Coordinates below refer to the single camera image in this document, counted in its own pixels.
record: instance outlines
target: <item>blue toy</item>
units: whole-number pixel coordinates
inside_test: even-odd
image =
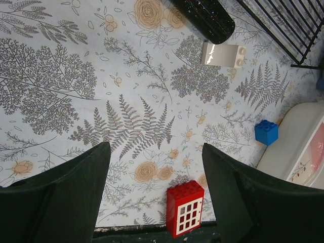
[[[255,139],[267,146],[279,138],[279,126],[267,120],[263,120],[254,127]]]
[[[324,71],[322,71],[320,73],[319,79],[316,83],[316,89],[317,90],[324,90],[324,75],[323,75]]]
[[[324,58],[322,58],[318,67],[321,68],[322,71],[320,71],[319,79],[316,82],[316,89],[324,91]]]

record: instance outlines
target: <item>white plastic box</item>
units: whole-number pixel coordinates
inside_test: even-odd
[[[246,47],[238,45],[220,44],[205,42],[202,51],[201,63],[222,67],[242,68]]]

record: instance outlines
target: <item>white lego piece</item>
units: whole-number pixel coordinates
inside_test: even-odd
[[[227,44],[215,45],[205,42],[201,63],[204,65],[242,68],[246,52],[247,49],[244,46]]]
[[[203,198],[201,197],[178,206],[177,235],[199,224],[202,205]]]

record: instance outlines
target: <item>black metal grate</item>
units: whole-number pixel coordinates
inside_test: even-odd
[[[324,69],[319,66],[303,65],[324,25],[323,0],[237,0],[237,2],[296,63],[292,64],[292,67]],[[272,23],[272,30],[264,23],[265,18]]]

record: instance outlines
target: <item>lego brick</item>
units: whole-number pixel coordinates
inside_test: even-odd
[[[200,226],[204,193],[196,181],[167,190],[167,228],[173,238]]]
[[[238,45],[204,43],[201,63],[222,67],[242,68],[246,47]]]
[[[279,126],[267,120],[261,121],[254,127],[255,139],[267,146],[279,138]]]

